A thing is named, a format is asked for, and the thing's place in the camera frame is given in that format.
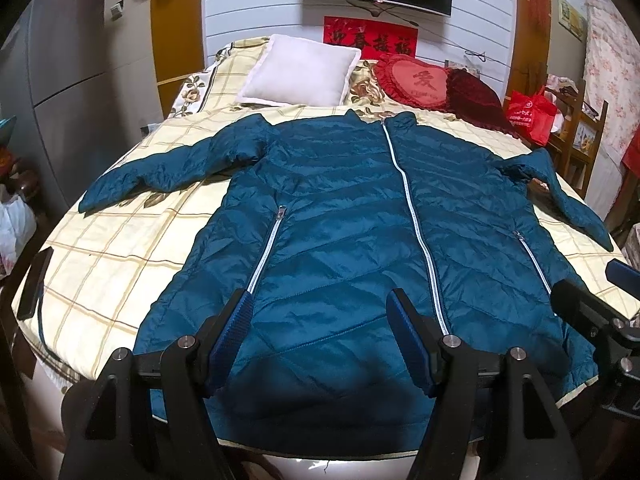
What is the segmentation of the grey refrigerator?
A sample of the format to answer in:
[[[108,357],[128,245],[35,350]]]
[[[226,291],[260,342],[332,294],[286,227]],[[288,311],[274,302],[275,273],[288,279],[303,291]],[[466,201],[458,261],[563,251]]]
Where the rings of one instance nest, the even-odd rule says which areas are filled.
[[[164,118],[150,0],[30,0],[1,47],[9,149],[60,220],[89,184]]]

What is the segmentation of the white plastic bag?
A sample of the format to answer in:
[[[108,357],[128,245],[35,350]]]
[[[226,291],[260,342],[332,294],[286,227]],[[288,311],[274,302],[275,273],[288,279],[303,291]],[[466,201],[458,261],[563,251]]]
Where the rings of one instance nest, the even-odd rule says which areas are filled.
[[[9,195],[1,187],[0,257],[1,277],[9,276],[27,243],[34,236],[37,222],[32,208],[19,195]]]

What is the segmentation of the blue quilted down coat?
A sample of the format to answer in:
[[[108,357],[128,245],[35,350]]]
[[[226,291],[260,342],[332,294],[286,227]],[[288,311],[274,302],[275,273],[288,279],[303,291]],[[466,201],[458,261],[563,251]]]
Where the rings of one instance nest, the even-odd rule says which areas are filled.
[[[230,176],[228,192],[134,348],[162,350],[232,292],[253,295],[247,337],[205,403],[222,440],[288,455],[415,450],[433,401],[412,382],[387,322],[395,288],[475,349],[524,348],[555,398],[596,376],[591,344],[552,311],[552,286],[577,273],[540,225],[529,182],[548,186],[572,228],[603,248],[611,240],[562,190],[547,152],[503,158],[407,112],[277,125],[253,114],[109,171],[79,210],[214,174]]]

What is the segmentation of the red shopping bag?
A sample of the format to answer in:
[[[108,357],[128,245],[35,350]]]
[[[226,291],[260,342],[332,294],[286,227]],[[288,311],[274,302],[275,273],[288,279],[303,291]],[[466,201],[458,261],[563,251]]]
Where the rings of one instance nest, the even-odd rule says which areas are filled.
[[[546,95],[546,88],[527,94],[513,90],[506,109],[506,118],[516,133],[525,141],[535,146],[546,146],[558,108]]]

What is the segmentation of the red heart-shaped cushion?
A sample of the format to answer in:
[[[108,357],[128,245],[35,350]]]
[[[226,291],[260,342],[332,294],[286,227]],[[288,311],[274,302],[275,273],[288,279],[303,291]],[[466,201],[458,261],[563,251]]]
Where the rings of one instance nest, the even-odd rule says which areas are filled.
[[[448,110],[448,70],[405,54],[386,55],[375,64],[378,85],[392,100],[421,110]]]

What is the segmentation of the white square pillow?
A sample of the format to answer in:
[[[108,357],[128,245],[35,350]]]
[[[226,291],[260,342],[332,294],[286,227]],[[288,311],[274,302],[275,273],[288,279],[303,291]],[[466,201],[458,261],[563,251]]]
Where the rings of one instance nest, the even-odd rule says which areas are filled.
[[[274,34],[236,100],[263,106],[340,106],[360,58],[357,48]]]

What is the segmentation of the wooden shelf rack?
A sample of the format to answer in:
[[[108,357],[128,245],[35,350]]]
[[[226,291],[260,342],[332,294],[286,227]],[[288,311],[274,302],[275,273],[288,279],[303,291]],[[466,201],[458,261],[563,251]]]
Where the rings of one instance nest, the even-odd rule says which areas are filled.
[[[563,118],[562,126],[552,128],[546,149],[556,173],[581,198],[586,197],[608,117],[608,101],[597,110],[587,100],[586,87],[582,79],[576,87],[554,84],[544,88]]]

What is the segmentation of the floral pink curtain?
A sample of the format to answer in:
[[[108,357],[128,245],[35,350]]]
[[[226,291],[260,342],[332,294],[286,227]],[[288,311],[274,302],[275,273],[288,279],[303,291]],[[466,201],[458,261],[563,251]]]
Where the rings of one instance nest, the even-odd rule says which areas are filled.
[[[613,3],[586,0],[586,9],[586,97],[608,107],[601,144],[619,164],[639,127],[639,43]]]

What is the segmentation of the red calligraphy wall banner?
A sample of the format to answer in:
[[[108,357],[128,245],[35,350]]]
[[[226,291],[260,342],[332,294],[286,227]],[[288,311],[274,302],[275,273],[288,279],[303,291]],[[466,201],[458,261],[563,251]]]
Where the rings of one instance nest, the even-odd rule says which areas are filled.
[[[323,42],[359,49],[364,60],[380,60],[386,55],[395,54],[414,58],[418,30],[364,18],[326,16],[323,21]]]

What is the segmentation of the dark red velvet cushion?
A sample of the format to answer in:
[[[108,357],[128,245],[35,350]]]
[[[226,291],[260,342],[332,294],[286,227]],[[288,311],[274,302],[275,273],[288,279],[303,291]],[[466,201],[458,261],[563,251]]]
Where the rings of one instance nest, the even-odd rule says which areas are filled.
[[[448,70],[445,110],[475,127],[515,136],[495,91],[466,70]]]

